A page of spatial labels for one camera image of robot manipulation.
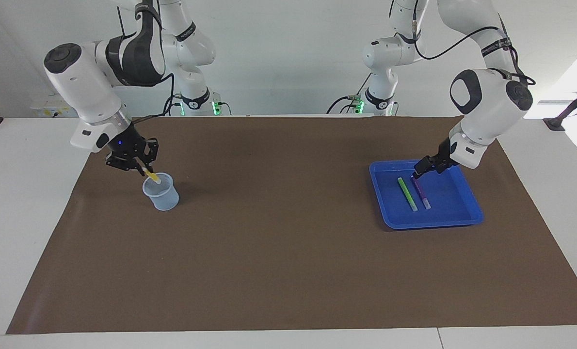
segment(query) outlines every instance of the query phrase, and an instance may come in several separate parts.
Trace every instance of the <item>plastic tray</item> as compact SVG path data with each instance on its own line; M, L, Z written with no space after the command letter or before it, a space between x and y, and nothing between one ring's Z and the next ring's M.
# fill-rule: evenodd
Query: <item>plastic tray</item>
M424 207L411 183L413 166L418 160L380 161L370 166L379 207L388 227L395 230L459 227L482 223L483 213L465 176L458 167L442 174L430 172L419 182L432 208ZM416 202L413 212L397 179L402 177Z

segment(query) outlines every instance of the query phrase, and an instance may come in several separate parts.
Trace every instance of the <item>black label band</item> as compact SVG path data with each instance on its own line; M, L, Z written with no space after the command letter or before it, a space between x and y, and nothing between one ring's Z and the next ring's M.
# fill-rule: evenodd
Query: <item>black label band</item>
M368 100L368 102L370 102L370 104L374 105L380 111L383 111L386 108L388 108L388 106L390 106L390 102L391 102L392 98L394 98L394 96L392 96L388 99L380 99L380 98L375 97L374 95L371 95L370 89L366 90L366 99Z
M205 104L205 102L209 100L209 97L211 97L211 92L209 91L209 88L207 88L207 92L205 92L202 97L198 97L196 99L181 97L180 99L186 102L187 108L197 111L198 109L202 108L202 105Z
M498 40L498 41L494 42L493 44L490 44L489 46L483 48L482 54L483 54L483 57L485 57L486 55L493 53L500 48L511 47L511 46L513 46L513 43L511 42L510 38L506 37L506 38L503 38L502 40Z
M185 40L187 40L187 38L192 36L195 31L196 31L196 23L192 22L192 24L191 24L191 26L189 26L189 28L185 29L185 31L183 33L180 33L177 35L176 40L178 42L185 41Z

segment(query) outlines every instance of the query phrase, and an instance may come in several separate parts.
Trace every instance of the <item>plastic cup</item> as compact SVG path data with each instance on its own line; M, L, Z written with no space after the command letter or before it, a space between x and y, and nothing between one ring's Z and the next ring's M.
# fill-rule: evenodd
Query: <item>plastic cup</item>
M158 185L150 177L142 184L142 192L148 196L157 210L169 211L178 204L178 192L174 188L174 181L167 173L156 173L161 179Z

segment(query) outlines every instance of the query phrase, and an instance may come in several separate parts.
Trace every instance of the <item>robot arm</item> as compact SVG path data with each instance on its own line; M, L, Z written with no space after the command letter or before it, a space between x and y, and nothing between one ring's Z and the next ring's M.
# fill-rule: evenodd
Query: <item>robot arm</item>
M160 0L167 68L174 74L186 115L218 115L220 97L198 68L213 63L215 46L193 22L181 0Z
M395 36L375 40L364 49L364 62L373 72L362 97L364 112L389 115L398 83L392 68L425 58L419 38L428 2L395 0L390 13ZM517 66L516 51L491 0L438 0L437 6L446 26L471 35L481 47L487 69L462 71L452 82L450 98L465 117L441 143L437 155L416 165L416 178L459 164L477 168L487 146L532 106L528 77Z
M160 0L159 6L155 0L114 1L134 11L134 34L82 45L60 45L47 54L44 66L54 87L80 116L71 144L91 152L108 146L111 153L106 158L107 165L125 171L137 169L144 175L143 166L153 171L159 144L156 139L140 136L112 87L155 86L162 82L166 74L163 40L169 42L167 61L172 67L180 67L174 64L180 60L210 64L215 49L208 38L196 31L180 0ZM162 34L162 27L167 33ZM176 45L171 42L180 42L181 49L172 49ZM183 89L184 98L202 97L208 91L199 71L195 84L184 81L178 73L175 80Z
M487 147L522 119L533 103L529 79L517 65L517 53L491 1L440 0L438 4L442 20L456 31L469 35L484 27L497 30L472 35L487 69L462 71L453 80L450 98L465 117L441 143L437 155L416 165L416 178L459 164L477 168Z

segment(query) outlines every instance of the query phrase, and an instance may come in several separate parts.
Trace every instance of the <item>brown mat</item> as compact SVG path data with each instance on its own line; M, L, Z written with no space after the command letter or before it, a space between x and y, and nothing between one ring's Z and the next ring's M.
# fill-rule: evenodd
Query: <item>brown mat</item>
M8 333L577 324L577 278L497 143L464 170L483 224L384 226L369 165L457 121L141 124L180 204L91 156Z

